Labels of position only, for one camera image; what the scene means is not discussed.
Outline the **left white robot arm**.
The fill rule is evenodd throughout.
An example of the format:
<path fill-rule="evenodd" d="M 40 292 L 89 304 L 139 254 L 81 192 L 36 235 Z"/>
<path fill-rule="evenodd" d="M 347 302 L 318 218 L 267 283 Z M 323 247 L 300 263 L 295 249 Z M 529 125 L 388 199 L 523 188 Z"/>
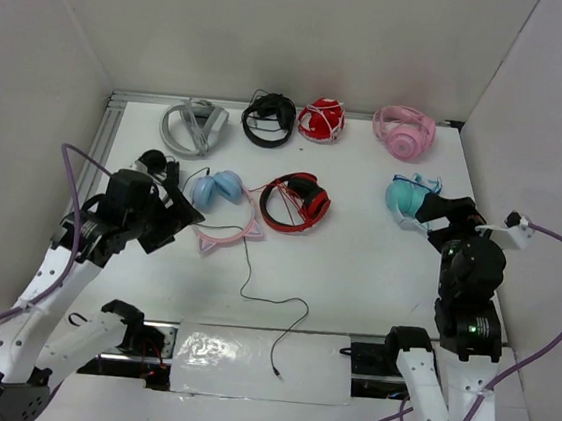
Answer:
<path fill-rule="evenodd" d="M 204 221 L 174 180 L 156 184 L 130 169 L 109 177 L 106 190 L 66 215 L 34 279 L 0 316 L 0 421 L 35 421 L 62 382 L 109 349 L 142 347 L 142 311 L 112 300 L 71 333 L 53 331 L 112 256 L 136 240 L 150 254 Z"/>

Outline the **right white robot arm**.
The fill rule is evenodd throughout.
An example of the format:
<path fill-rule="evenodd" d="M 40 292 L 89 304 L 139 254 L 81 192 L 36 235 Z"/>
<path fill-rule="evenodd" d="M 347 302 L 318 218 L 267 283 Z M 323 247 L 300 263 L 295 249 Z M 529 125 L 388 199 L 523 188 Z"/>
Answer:
<path fill-rule="evenodd" d="M 449 222 L 427 234 L 441 255 L 434 303 L 439 344 L 422 328 L 393 327 L 383 366 L 404 379 L 416 421 L 496 421 L 489 383 L 498 374 L 503 346 L 493 297 L 503 282 L 505 254 L 470 198 L 429 192 L 414 216 Z"/>

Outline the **blue pink cat-ear headphones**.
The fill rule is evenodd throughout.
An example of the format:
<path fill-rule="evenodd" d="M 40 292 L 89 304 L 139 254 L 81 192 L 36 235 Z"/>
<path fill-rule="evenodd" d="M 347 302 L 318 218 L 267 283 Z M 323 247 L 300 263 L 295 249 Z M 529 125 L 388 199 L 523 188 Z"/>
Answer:
<path fill-rule="evenodd" d="M 278 345 L 288 337 L 288 335 L 311 313 L 308 302 L 301 297 L 289 297 L 283 299 L 267 298 L 258 295 L 249 295 L 246 290 L 253 278 L 253 266 L 250 258 L 250 248 L 248 242 L 255 242 L 264 239 L 264 230 L 258 221 L 258 211 L 255 207 L 255 200 L 251 191 L 246 187 L 238 174 L 231 170 L 223 170 L 212 173 L 209 168 L 196 171 L 189 178 L 187 184 L 191 186 L 189 198 L 192 206 L 205 216 L 223 210 L 227 206 L 243 207 L 247 211 L 246 216 L 240 221 L 228 224 L 216 224 L 209 220 L 198 222 L 193 226 L 194 234 L 197 239 L 198 252 L 202 255 L 211 253 L 218 248 L 226 248 L 241 244 L 247 267 L 246 277 L 238 289 L 238 296 L 242 301 L 248 303 L 257 302 L 276 307 L 289 305 L 291 303 L 300 304 L 303 312 L 291 324 L 280 331 L 273 340 L 269 348 L 268 361 L 272 374 L 277 380 L 283 381 L 281 371 L 276 363 L 276 349 Z"/>

